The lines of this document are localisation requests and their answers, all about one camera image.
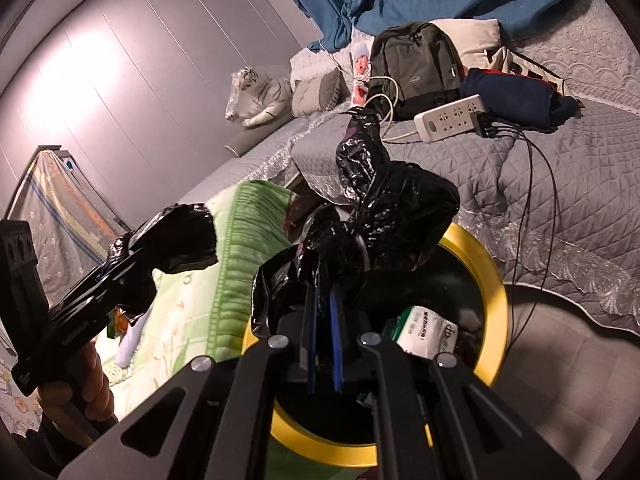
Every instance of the power outlet socket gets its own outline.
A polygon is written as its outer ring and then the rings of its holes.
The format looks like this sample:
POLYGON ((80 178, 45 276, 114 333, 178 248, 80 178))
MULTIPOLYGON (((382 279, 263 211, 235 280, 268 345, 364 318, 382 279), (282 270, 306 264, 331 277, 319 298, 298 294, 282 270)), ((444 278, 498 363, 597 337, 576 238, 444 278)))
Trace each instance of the power outlet socket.
POLYGON ((417 114, 415 127, 423 142, 435 142, 473 130, 471 112, 486 112, 478 94, 417 114))

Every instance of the dark green backpack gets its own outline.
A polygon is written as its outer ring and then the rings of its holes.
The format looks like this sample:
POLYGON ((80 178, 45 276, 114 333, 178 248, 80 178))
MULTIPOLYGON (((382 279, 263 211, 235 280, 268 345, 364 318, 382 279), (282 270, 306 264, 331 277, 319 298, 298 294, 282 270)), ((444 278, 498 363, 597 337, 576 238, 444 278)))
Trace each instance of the dark green backpack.
MULTIPOLYGON (((370 63, 372 76, 386 75, 398 83, 394 120, 410 120, 460 99, 462 63, 449 37, 433 23, 406 23, 383 31, 373 41, 370 63)), ((388 79, 372 79, 369 97, 379 93, 393 101, 396 86, 388 79)), ((372 104, 383 115, 389 110, 384 98, 372 104)))

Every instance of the silver bolt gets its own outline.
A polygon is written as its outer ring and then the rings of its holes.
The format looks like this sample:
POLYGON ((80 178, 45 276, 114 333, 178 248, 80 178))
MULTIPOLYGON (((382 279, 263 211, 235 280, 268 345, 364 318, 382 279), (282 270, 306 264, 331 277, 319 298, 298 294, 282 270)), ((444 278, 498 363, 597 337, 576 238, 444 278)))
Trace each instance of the silver bolt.
POLYGON ((269 338, 268 344, 270 348, 284 348, 289 344, 289 338, 282 334, 272 335, 269 338))
POLYGON ((196 357, 193 361, 191 361, 191 370, 194 372, 206 372, 211 368, 213 362, 211 361, 211 357, 207 357, 206 355, 201 355, 196 357))
POLYGON ((378 332, 365 332, 360 336, 363 345, 375 346, 382 343, 382 336, 378 332))
POLYGON ((456 356, 448 352, 443 352, 442 354, 438 354, 436 356, 436 362, 438 363, 438 366, 441 366, 443 368, 453 368, 455 365, 458 364, 458 360, 456 359, 456 356))

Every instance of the sleeve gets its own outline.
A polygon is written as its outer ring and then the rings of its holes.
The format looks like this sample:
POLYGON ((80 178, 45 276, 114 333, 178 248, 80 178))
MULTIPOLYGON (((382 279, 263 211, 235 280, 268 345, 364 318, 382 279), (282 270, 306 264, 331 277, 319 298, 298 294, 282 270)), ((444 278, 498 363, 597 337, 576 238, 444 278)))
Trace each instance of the sleeve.
POLYGON ((14 433, 12 437, 31 465, 54 477, 84 451, 65 438, 46 415, 42 415, 38 431, 27 430, 26 436, 14 433))

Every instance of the floor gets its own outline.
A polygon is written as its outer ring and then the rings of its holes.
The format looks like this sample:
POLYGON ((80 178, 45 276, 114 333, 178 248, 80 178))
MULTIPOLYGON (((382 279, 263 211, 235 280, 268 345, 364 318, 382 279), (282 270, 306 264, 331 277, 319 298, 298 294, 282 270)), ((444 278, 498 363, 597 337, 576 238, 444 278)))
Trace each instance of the floor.
POLYGON ((551 294, 513 291, 517 327, 538 304, 495 390, 582 480, 595 480, 640 416, 640 338, 603 329, 551 294))

